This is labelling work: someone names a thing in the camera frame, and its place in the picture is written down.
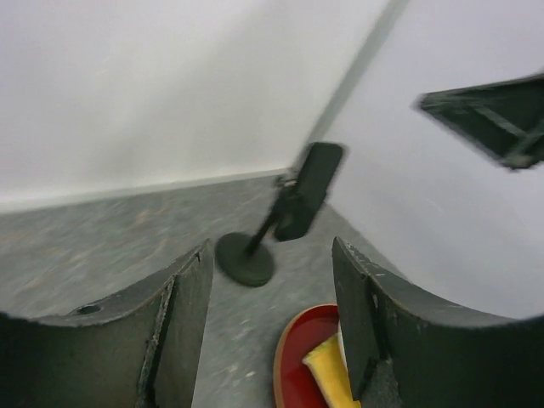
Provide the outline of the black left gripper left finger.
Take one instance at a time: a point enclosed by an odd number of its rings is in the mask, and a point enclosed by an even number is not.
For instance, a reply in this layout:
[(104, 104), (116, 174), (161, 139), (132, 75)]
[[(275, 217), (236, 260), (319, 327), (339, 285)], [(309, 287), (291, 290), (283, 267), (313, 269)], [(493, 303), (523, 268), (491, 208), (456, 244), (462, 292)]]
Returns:
[(69, 314), (2, 314), (2, 406), (191, 406), (212, 283), (203, 241)]

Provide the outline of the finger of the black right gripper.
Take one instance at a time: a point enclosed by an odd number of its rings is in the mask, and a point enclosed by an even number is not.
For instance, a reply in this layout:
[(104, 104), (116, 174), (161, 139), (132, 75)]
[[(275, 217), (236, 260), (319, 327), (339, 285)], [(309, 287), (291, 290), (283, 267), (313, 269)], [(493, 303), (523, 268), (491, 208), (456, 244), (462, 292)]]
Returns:
[(418, 110), (510, 170), (543, 163), (543, 74), (425, 93)]

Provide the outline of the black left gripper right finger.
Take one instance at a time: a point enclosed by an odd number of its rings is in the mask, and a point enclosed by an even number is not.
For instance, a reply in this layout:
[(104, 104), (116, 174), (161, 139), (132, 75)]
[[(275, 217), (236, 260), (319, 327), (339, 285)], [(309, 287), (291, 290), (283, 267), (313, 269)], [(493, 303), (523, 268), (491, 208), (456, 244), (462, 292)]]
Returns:
[(380, 362), (404, 407), (541, 407), (543, 318), (513, 320), (450, 302), (332, 243), (334, 286), (352, 395)]

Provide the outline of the black phone stand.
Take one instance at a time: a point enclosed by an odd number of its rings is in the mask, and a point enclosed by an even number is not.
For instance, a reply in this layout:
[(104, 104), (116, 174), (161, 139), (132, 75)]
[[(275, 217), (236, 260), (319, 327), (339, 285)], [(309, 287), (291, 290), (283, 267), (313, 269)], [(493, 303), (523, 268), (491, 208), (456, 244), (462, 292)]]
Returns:
[(294, 173), (284, 174), (276, 179), (275, 200), (255, 234), (233, 232), (218, 239), (215, 245), (215, 258), (221, 271), (231, 280), (242, 286), (260, 287), (266, 285), (273, 277), (274, 256), (263, 244), (263, 239), (284, 215), (293, 197), (296, 182)]

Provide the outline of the black smartphone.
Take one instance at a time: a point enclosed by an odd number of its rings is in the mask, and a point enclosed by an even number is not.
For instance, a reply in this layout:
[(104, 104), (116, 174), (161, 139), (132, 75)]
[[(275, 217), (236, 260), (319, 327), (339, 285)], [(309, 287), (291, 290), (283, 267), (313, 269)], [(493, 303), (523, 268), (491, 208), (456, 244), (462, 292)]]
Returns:
[(287, 202), (274, 238), (292, 241), (305, 236), (324, 204), (328, 189), (343, 159), (344, 148), (340, 144), (314, 142), (306, 150), (306, 156), (297, 177), (287, 192)]

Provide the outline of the white paper plate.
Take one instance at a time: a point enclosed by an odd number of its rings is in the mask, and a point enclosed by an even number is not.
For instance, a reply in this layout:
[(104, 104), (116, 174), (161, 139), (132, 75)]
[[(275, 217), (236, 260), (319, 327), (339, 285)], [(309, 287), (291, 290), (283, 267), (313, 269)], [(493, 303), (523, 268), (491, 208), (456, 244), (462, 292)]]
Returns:
[(344, 341), (343, 341), (343, 331), (342, 331), (342, 326), (340, 322), (338, 322), (338, 325), (337, 325), (337, 341), (338, 341), (339, 352), (342, 358), (344, 370), (348, 372), (347, 358), (345, 354), (345, 347), (344, 347)]

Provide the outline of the yellow sponge cloth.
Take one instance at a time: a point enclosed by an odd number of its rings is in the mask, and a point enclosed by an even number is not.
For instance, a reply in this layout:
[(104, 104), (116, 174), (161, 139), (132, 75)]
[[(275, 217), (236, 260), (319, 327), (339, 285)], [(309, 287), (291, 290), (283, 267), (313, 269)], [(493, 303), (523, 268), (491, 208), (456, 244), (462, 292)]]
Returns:
[(361, 403), (354, 400), (351, 392), (337, 334), (310, 351), (303, 363), (309, 368), (328, 407), (361, 408)]

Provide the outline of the red round tray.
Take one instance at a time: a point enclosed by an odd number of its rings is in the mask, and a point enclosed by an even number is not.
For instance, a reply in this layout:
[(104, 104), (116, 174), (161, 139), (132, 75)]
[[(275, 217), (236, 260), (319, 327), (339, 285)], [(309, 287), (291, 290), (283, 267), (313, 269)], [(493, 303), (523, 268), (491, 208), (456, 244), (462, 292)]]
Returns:
[(297, 314), (277, 344), (273, 368), (275, 405), (284, 408), (328, 408), (303, 358), (337, 334), (337, 305), (326, 303)]

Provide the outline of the right aluminium frame post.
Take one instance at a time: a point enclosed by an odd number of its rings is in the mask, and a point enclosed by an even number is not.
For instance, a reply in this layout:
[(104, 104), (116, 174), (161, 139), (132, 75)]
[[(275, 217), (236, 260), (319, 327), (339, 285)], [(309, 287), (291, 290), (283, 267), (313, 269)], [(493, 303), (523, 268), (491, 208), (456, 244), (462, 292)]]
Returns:
[(345, 76), (313, 126), (306, 139), (308, 144), (321, 141), (327, 135), (409, 3), (409, 0), (387, 1), (386, 7), (373, 24), (368, 37), (361, 45)]

